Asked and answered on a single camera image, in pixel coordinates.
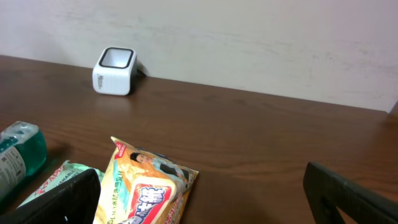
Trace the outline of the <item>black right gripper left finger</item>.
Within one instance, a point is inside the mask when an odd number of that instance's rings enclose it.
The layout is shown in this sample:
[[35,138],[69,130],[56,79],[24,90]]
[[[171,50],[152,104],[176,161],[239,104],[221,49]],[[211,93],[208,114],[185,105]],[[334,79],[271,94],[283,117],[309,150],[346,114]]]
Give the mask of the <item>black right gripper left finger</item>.
[[88,169],[18,207],[1,215],[1,224],[92,223],[101,193],[99,177]]

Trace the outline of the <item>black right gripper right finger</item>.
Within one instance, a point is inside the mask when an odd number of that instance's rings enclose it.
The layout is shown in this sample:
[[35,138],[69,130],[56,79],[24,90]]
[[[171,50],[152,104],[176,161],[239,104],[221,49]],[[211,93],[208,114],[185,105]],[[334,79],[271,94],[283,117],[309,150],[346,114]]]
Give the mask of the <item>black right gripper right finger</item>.
[[397,223],[397,203],[309,162],[303,189],[316,224],[344,223],[340,211],[357,223]]

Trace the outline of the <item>green flushable wipes pack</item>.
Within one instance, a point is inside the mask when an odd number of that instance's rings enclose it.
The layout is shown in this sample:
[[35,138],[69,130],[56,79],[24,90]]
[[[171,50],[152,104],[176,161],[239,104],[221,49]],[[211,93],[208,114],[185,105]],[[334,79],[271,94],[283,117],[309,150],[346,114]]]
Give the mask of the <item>green flushable wipes pack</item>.
[[33,193],[31,193],[18,207],[21,207],[44,193],[52,190],[58,185],[70,180],[71,178],[91,169],[91,167],[79,163],[70,163],[66,160],[53,174]]

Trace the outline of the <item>teal mouthwash bottle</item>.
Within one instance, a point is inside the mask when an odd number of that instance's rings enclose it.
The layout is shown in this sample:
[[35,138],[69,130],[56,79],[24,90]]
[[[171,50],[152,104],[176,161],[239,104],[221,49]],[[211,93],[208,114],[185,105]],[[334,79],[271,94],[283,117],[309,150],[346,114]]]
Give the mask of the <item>teal mouthwash bottle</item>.
[[1,200],[33,176],[46,159],[47,145],[36,124],[16,121],[1,131]]

